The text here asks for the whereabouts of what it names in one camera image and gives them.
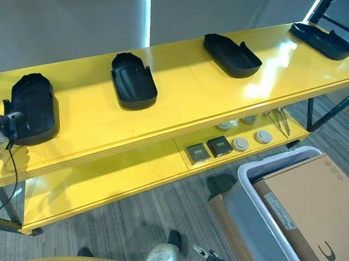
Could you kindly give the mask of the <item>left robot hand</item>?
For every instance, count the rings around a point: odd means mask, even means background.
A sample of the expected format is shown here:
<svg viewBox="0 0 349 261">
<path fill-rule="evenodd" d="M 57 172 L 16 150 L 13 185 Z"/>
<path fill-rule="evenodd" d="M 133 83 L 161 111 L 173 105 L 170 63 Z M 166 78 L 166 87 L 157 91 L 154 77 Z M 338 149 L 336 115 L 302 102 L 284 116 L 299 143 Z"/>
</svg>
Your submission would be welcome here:
<svg viewBox="0 0 349 261">
<path fill-rule="evenodd" d="M 15 142 L 18 138 L 17 127 L 25 120 L 21 111 L 11 111 L 11 102 L 3 100 L 4 114 L 0 115 L 0 132 L 9 140 Z"/>
</svg>

